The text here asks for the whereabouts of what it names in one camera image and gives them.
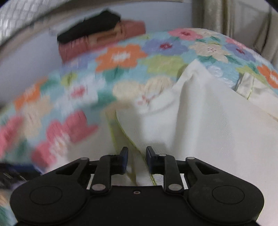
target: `beige curtain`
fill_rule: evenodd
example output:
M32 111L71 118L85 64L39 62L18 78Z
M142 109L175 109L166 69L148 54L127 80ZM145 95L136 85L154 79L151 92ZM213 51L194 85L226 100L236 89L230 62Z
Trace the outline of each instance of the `beige curtain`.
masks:
M278 68L278 13L271 9L254 44L254 49Z
M232 38L234 8L234 0L203 0L203 28Z

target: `metal pin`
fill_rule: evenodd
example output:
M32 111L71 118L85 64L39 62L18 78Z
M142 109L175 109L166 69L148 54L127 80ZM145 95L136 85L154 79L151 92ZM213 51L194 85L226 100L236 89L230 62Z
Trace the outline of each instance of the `metal pin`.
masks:
M4 175L5 175L6 177L12 179L12 178L11 178L11 175L9 175L9 174L7 175L7 174L5 174L5 173L4 173Z
M19 176L19 177L21 177L24 181L27 181L23 176Z
M95 184L92 186L92 189L94 191L103 191L105 188L106 188L106 186L103 184Z
M168 188L172 191L179 191L182 189L182 186L179 184L171 184Z

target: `bed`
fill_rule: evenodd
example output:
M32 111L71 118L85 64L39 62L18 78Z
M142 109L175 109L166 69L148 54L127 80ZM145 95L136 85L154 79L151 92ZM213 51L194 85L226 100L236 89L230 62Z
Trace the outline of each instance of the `bed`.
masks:
M149 33L83 54L11 102L0 116L1 162L45 173L117 153L132 144L115 126L115 110L148 103L195 59L231 89L249 73L278 94L276 69L227 36L199 28Z

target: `screw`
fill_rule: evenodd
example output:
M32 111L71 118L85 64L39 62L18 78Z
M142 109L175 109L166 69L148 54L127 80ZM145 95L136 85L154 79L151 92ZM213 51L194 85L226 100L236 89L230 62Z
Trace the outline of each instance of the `screw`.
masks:
M106 188L106 186L103 184L95 184L92 186L92 189L94 191L103 191L105 188Z
M182 186L179 184L171 184L168 188L172 191L179 191L182 189Z

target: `floral blanket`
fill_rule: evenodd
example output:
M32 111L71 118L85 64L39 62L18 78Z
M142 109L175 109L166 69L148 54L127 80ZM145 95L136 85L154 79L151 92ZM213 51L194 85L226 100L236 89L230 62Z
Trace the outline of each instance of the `floral blanket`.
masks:
M198 28L147 34L84 54L14 100L0 117L1 162L32 163L46 172L114 153L115 109L126 101L148 104L196 58L230 88L248 72L278 94L273 66L227 36Z

